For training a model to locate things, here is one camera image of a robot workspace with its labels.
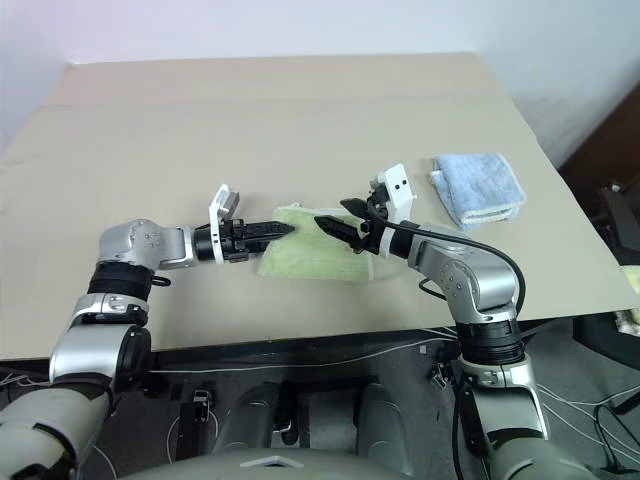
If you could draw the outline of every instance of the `floor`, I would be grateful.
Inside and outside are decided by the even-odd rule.
[[[172,375],[173,396],[182,385],[182,397],[193,387],[209,382],[214,386],[214,412],[224,421],[225,412],[238,396],[248,388],[264,381],[322,382],[336,378],[375,375],[387,387],[400,405],[405,420],[407,436],[418,479],[454,479],[451,461],[452,393],[450,388],[438,390],[428,381],[432,356],[439,342],[431,342],[426,349],[402,348],[385,355],[340,366],[293,369],[279,368],[249,372]],[[328,361],[358,357],[380,350],[380,346],[360,345],[340,347],[326,352],[314,349],[314,355],[325,355]],[[640,384],[640,372],[626,368],[595,354],[571,339],[571,322],[557,320],[553,326],[537,334],[529,343],[528,353],[534,363],[537,380],[562,397],[597,401],[609,394]],[[291,363],[287,355],[267,355],[238,359],[234,366],[255,363]],[[304,352],[296,354],[295,362]],[[203,365],[180,368],[204,368]],[[353,452],[356,430],[352,423],[353,404],[357,391],[341,389],[325,393],[309,393],[301,398],[308,405],[310,419],[310,444],[312,448],[337,449]],[[117,413],[107,421],[98,440],[98,446],[109,455],[119,476],[168,462],[166,439],[173,420],[178,415],[180,398],[170,398],[169,392],[156,399],[148,399],[140,392],[123,395]],[[593,422],[569,406],[542,395],[542,400],[567,421],[592,437],[597,437]],[[594,467],[605,466],[605,455],[601,446],[570,429],[555,416],[547,412],[551,437],[579,460]],[[623,417],[634,432],[640,433],[640,409]],[[605,424],[614,434],[629,442],[612,419]],[[213,444],[215,428],[211,422],[210,443]],[[176,431],[169,438],[171,449],[176,442]],[[282,446],[279,434],[274,434],[273,446]],[[624,448],[632,458],[620,456],[627,468],[640,470],[640,454]],[[478,461],[464,448],[462,465],[465,478],[482,478]],[[93,454],[86,464],[85,478],[89,480],[110,479],[112,475],[105,460]]]

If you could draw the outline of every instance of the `cardboard sheet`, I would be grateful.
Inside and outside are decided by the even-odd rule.
[[[427,179],[438,153],[497,151],[528,196],[471,232],[527,280],[521,320],[640,305],[507,93],[473,55],[308,57],[70,67],[2,160],[0,358],[46,357],[93,273],[98,239],[135,218],[201,225],[220,183],[246,221],[338,206],[404,163],[413,220],[452,226]],[[286,280],[257,262],[169,272],[154,349],[453,323],[399,259],[369,284]]]

